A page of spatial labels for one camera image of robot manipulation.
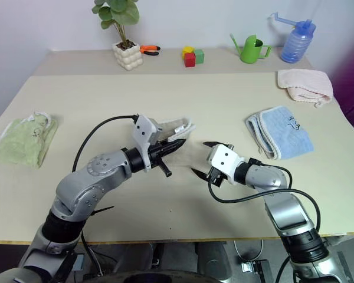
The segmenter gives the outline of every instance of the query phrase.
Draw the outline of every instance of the blue spray bottle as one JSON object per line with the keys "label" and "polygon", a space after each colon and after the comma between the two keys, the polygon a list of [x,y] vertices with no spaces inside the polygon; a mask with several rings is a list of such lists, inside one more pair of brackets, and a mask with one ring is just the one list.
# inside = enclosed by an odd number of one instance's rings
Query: blue spray bottle
{"label": "blue spray bottle", "polygon": [[284,44],[281,59],[288,63],[296,63],[303,58],[309,44],[313,38],[313,32],[316,29],[311,19],[302,22],[293,22],[288,19],[278,17],[278,12],[272,14],[276,21],[293,25],[295,29],[291,32]]}

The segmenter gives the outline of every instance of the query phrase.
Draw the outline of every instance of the green watering can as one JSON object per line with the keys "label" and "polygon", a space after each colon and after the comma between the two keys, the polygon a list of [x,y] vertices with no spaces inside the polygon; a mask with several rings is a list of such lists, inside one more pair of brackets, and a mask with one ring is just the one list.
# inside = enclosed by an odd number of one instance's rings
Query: green watering can
{"label": "green watering can", "polygon": [[[232,34],[230,34],[230,37],[232,38],[238,55],[240,55],[240,59],[244,63],[252,64],[257,62],[259,58],[266,58],[269,56],[271,46],[270,45],[264,45],[261,40],[258,40],[255,34],[250,35],[247,40],[245,41],[244,48],[241,49],[237,45],[237,42]],[[265,55],[260,55],[261,54],[261,49],[262,47],[267,47],[267,51]]]}

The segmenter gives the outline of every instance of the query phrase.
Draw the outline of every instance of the potted plant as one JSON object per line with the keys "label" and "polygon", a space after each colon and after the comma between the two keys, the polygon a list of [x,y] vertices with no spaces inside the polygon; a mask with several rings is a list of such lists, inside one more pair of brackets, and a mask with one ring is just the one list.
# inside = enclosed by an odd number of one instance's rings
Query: potted plant
{"label": "potted plant", "polygon": [[122,41],[113,44],[114,54],[120,64],[126,70],[132,70],[143,63],[139,44],[126,38],[125,25],[134,25],[139,21],[137,0],[94,0],[96,6],[92,8],[94,14],[98,14],[102,29],[114,26]]}

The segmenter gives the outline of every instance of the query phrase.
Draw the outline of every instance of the green leaf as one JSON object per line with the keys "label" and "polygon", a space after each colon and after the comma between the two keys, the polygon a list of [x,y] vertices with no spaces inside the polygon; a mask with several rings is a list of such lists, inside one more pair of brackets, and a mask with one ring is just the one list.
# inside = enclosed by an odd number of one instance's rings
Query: green leaf
{"label": "green leaf", "polygon": [[98,12],[99,12],[101,6],[102,6],[102,5],[96,5],[96,6],[94,6],[94,7],[92,8],[92,12],[93,12],[94,14],[98,14]]}
{"label": "green leaf", "polygon": [[127,0],[107,0],[108,5],[112,10],[120,13],[126,10]]}
{"label": "green leaf", "polygon": [[103,21],[109,21],[112,19],[112,14],[110,13],[110,7],[101,7],[99,10],[99,16]]}
{"label": "green leaf", "polygon": [[113,19],[120,25],[134,25],[139,22],[139,11],[132,0],[127,0],[127,8],[121,13],[112,10]]}
{"label": "green leaf", "polygon": [[109,20],[109,21],[102,21],[102,22],[101,22],[101,28],[102,28],[102,29],[108,29],[109,26],[112,25],[112,23],[114,23],[114,21],[113,21],[112,19]]}

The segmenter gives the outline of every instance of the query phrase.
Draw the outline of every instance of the red block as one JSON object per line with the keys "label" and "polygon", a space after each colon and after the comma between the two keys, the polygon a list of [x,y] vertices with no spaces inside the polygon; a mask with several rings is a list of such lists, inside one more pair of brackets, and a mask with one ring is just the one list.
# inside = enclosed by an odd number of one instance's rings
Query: red block
{"label": "red block", "polygon": [[194,53],[186,53],[185,58],[185,67],[194,67],[195,66],[195,54]]}

